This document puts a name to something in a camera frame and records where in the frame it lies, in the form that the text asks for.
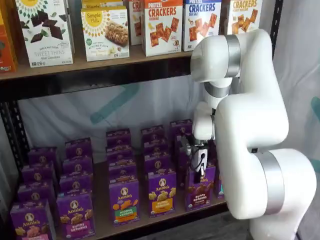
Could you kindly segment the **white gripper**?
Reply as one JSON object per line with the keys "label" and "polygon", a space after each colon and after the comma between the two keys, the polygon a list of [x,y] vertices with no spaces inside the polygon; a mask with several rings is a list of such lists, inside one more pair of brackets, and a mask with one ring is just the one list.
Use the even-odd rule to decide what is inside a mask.
{"label": "white gripper", "polygon": [[190,167],[194,171],[194,183],[200,183],[202,174],[205,173],[208,160],[208,149],[206,147],[196,147],[191,154]]}

